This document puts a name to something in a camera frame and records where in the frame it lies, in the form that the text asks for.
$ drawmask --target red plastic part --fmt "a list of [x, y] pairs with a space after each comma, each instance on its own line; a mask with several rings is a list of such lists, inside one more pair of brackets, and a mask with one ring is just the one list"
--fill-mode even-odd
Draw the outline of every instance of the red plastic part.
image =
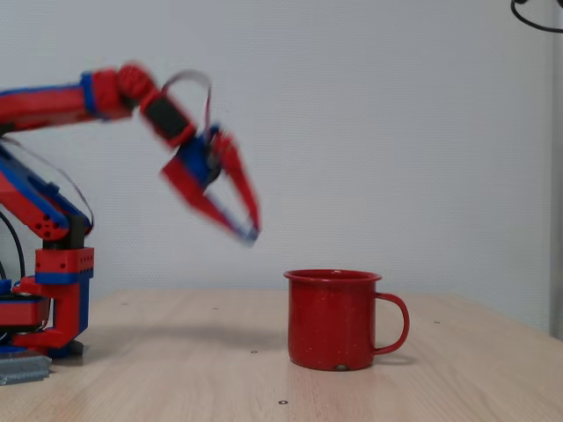
[[[289, 357], [297, 365], [320, 370], [361, 369], [376, 354], [405, 343], [410, 319], [395, 295], [376, 293], [381, 276], [345, 270], [286, 272], [289, 279]], [[375, 299], [401, 308], [404, 328], [397, 342], [375, 348]]]
[[117, 77], [119, 91], [137, 102], [157, 91], [152, 76], [139, 63], [130, 62], [123, 65]]
[[35, 268], [42, 273], [80, 273], [94, 267], [94, 248], [35, 251]]
[[53, 222], [46, 221], [43, 212], [22, 195], [2, 173], [0, 173], [0, 203], [42, 239], [62, 239], [69, 232], [68, 229], [56, 228]]
[[80, 87], [0, 97], [0, 122], [13, 122], [11, 132], [92, 119], [84, 109], [84, 92]]
[[[112, 120], [131, 116], [131, 108], [120, 96], [115, 70], [102, 69], [94, 72], [92, 89], [99, 114]], [[0, 97], [0, 123], [13, 122], [15, 126], [10, 132], [69, 125], [97, 118], [98, 116], [86, 111], [84, 89], [81, 86], [23, 91]]]
[[94, 102], [99, 114], [102, 114], [109, 120], [131, 117], [133, 107], [126, 106], [123, 102], [118, 73], [115, 70], [105, 69], [94, 72], [91, 80]]
[[3, 326], [41, 325], [49, 319], [48, 298], [38, 302], [0, 302], [0, 331]]
[[219, 133], [213, 140], [214, 153], [219, 157], [221, 166], [230, 177], [238, 194], [245, 203], [248, 213], [257, 231], [260, 231], [260, 214], [256, 193], [252, 189], [250, 179], [246, 176], [238, 149], [232, 136]]
[[34, 350], [61, 348], [78, 334], [80, 320], [80, 283], [70, 285], [40, 285], [34, 277], [25, 277], [14, 293], [29, 293], [52, 298], [55, 301], [54, 319], [56, 326], [40, 332], [18, 334], [13, 345], [30, 347]]
[[205, 197], [197, 180], [189, 174], [184, 164], [178, 158], [174, 157], [170, 163], [162, 169], [162, 174], [168, 178], [170, 183], [174, 185], [178, 193], [190, 206], [214, 220], [228, 231], [231, 231], [229, 221], [216, 208], [215, 204]]

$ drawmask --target robotic arm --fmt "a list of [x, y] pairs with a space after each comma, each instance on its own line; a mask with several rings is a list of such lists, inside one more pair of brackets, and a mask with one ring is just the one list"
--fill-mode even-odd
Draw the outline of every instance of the robotic arm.
[[[92, 120], [126, 119], [132, 117], [135, 108], [169, 149], [178, 149], [163, 168], [163, 174], [186, 202], [239, 238], [255, 241], [260, 232], [258, 205], [231, 136], [219, 127], [197, 135], [190, 116], [166, 90], [159, 90], [150, 74], [136, 63], [84, 73], [76, 84], [0, 91], [0, 136]], [[9, 165], [14, 158], [5, 149], [0, 149], [0, 155], [4, 164], [0, 167], [0, 187], [4, 192], [0, 193], [0, 202], [42, 239], [64, 238], [69, 224], [63, 211], [76, 214], [77, 210], [53, 186], [44, 186], [21, 164]], [[205, 194], [222, 171], [248, 209], [250, 229], [245, 230]], [[17, 183], [18, 189], [6, 194], [16, 178], [25, 186]], [[50, 224], [44, 223], [46, 216]]]
[[[157, 88], [137, 63], [84, 73], [75, 84], [0, 91], [0, 138], [43, 127], [127, 119], [135, 109], [165, 146], [175, 150], [162, 173], [186, 203], [237, 238], [253, 243], [260, 232], [258, 204], [231, 135], [218, 126], [198, 134], [167, 87]], [[245, 203], [249, 226], [235, 221], [208, 193], [222, 172]], [[14, 286], [0, 280], [0, 353], [11, 347], [62, 357], [75, 348], [75, 337], [88, 326], [94, 251], [84, 247], [84, 238], [93, 222], [60, 194], [58, 186], [23, 165], [3, 142], [0, 203], [43, 240], [33, 276]], [[51, 304], [53, 326], [46, 328]]]

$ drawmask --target table surface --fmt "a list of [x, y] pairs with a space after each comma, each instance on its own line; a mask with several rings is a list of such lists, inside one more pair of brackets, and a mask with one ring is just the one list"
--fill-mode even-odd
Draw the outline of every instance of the table surface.
[[[92, 306], [83, 358], [0, 387], [0, 420], [563, 421], [563, 342], [460, 298], [403, 297], [406, 344], [333, 373], [289, 362], [287, 292], [119, 292]], [[378, 343], [400, 328], [378, 302]]]

